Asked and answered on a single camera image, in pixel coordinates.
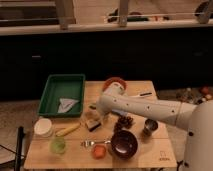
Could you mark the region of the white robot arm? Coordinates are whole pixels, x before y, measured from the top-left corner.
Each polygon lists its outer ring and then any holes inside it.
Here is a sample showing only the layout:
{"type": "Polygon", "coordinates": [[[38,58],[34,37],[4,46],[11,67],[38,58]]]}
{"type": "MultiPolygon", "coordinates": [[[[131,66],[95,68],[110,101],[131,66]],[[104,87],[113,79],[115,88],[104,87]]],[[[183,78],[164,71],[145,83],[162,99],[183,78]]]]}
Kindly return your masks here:
{"type": "Polygon", "coordinates": [[[213,100],[193,105],[133,97],[116,81],[102,91],[95,106],[102,116],[121,110],[185,130],[183,171],[213,171],[213,100]]]}

